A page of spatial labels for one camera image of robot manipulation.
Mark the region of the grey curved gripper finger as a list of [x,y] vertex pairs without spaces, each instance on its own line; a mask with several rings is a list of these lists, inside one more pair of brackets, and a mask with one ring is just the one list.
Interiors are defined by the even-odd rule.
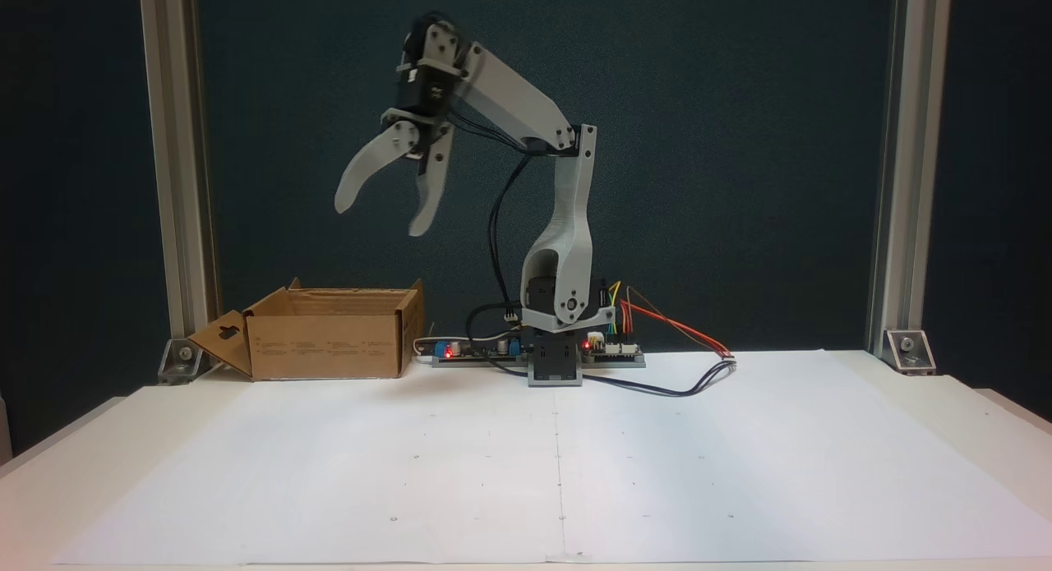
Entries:
[[397,121],[372,138],[358,151],[347,166],[335,192],[333,208],[338,213],[347,211],[373,174],[381,171],[394,160],[405,158],[417,147],[421,131],[410,121]]

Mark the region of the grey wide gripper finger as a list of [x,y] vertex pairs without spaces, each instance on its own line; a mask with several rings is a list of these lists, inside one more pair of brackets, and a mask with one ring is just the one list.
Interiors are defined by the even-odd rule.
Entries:
[[423,237],[431,227],[445,189],[454,131],[452,126],[440,126],[437,141],[418,152],[418,210],[409,225],[410,237]]

